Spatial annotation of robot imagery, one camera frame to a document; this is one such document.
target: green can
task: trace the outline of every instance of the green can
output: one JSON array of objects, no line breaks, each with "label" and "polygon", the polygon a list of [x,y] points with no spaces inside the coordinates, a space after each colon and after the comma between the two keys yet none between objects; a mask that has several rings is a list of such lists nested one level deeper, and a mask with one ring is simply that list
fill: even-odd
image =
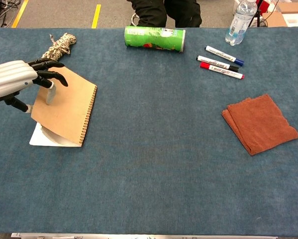
[{"label": "green can", "polygon": [[160,27],[127,26],[124,30],[126,46],[183,51],[185,30]]}]

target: folded cloth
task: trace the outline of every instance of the folded cloth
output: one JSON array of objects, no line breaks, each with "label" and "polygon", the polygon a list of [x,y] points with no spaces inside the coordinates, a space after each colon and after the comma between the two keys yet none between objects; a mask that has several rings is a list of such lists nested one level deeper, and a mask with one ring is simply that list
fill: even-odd
[{"label": "folded cloth", "polygon": [[298,138],[296,129],[267,94],[228,105],[222,116],[250,155]]}]

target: blue marker cap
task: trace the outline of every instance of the blue marker cap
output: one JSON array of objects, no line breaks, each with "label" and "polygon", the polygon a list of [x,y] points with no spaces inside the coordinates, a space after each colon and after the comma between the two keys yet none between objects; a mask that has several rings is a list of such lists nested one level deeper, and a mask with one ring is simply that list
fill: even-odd
[{"label": "blue marker cap", "polygon": [[242,61],[242,60],[238,60],[237,58],[236,58],[236,60],[234,61],[234,63],[236,63],[237,65],[240,65],[240,66],[244,65],[244,61]]}]

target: gray floor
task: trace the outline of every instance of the gray floor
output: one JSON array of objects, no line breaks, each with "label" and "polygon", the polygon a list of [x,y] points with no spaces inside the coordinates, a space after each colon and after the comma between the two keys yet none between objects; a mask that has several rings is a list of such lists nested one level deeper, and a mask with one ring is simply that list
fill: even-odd
[{"label": "gray floor", "polygon": [[[229,27],[233,19],[234,0],[198,0],[198,3],[203,20],[201,27]],[[126,0],[30,0],[17,27],[91,28],[97,4],[101,4],[98,28],[125,27],[130,24],[134,11]],[[7,14],[10,27],[17,12]],[[167,27],[174,27],[174,21],[170,18]],[[9,239],[10,235],[0,234],[0,239]]]}]

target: black pants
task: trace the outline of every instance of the black pants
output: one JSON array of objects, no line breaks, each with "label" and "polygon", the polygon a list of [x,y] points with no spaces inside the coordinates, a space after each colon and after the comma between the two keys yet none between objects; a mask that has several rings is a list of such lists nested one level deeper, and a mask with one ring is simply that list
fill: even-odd
[{"label": "black pants", "polygon": [[196,0],[128,0],[140,17],[138,26],[165,27],[167,15],[175,27],[199,27],[202,23]]}]

